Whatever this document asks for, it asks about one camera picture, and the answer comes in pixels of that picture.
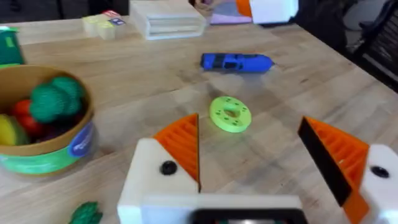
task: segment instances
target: red tomato toy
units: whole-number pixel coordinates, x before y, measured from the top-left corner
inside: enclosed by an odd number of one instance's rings
[[[18,123],[25,129],[29,136],[39,138],[45,134],[45,128],[43,124],[36,122],[30,115],[30,103],[31,100],[19,101],[13,107],[11,113],[17,118]]]
[[[18,123],[25,129],[25,131],[32,137],[41,137],[44,135],[45,128],[33,119],[30,115],[16,116]]]
[[[20,116],[20,115],[30,115],[29,107],[31,100],[21,100],[16,103],[14,108],[12,109],[12,115]]]

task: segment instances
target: black chair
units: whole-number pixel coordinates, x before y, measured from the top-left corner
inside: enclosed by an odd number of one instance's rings
[[[387,1],[374,22],[359,25],[364,42],[349,59],[398,93],[398,1]]]

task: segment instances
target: wooden table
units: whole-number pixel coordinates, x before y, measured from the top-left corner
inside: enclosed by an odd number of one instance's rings
[[[84,38],[80,20],[13,24],[31,64],[69,70],[91,88],[99,147],[81,170],[50,182],[0,177],[0,223],[64,224],[97,200],[102,223],[116,204],[139,138],[200,114],[204,192],[299,195],[310,223],[339,223],[332,194],[296,131],[305,115],[367,142],[398,149],[398,96],[297,26],[213,26],[203,37],[145,41]],[[262,75],[203,72],[204,52],[260,53],[277,64]],[[217,96],[242,100],[252,124],[227,133],[209,119]]]

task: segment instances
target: green plastic washer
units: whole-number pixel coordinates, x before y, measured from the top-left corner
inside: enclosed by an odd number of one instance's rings
[[[240,100],[221,96],[210,105],[210,118],[222,130],[240,133],[251,123],[251,113]]]

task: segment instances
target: blue toy car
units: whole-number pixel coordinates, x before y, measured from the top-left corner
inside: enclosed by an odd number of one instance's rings
[[[205,70],[234,72],[266,72],[273,64],[269,57],[260,54],[205,53],[200,62]]]

